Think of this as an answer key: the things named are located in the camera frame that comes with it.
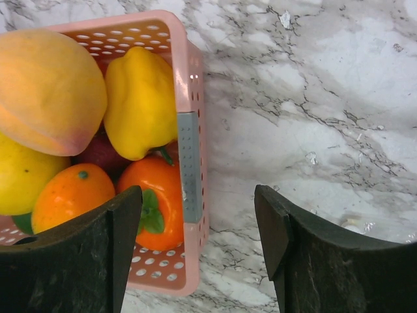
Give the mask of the yellow orange peach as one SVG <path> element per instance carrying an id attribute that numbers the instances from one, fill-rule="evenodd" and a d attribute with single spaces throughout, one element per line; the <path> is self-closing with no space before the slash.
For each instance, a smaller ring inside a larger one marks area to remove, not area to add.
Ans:
<path id="1" fill-rule="evenodd" d="M 88 146 L 107 108 L 104 77 L 74 39 L 48 29 L 1 35 L 1 132 L 50 155 Z"/>

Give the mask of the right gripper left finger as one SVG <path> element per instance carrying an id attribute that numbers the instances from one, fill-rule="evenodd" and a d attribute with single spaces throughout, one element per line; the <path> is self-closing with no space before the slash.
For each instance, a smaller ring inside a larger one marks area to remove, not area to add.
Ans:
<path id="1" fill-rule="evenodd" d="M 1 247 L 2 312 L 120 312 L 141 216 L 133 186 L 57 227 Z"/>

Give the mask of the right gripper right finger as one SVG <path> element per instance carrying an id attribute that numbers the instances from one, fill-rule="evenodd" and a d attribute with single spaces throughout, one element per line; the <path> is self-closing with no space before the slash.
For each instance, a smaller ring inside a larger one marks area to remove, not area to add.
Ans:
<path id="1" fill-rule="evenodd" d="M 346 230 L 255 188 L 268 278 L 281 312 L 415 312 L 416 244 Z"/>

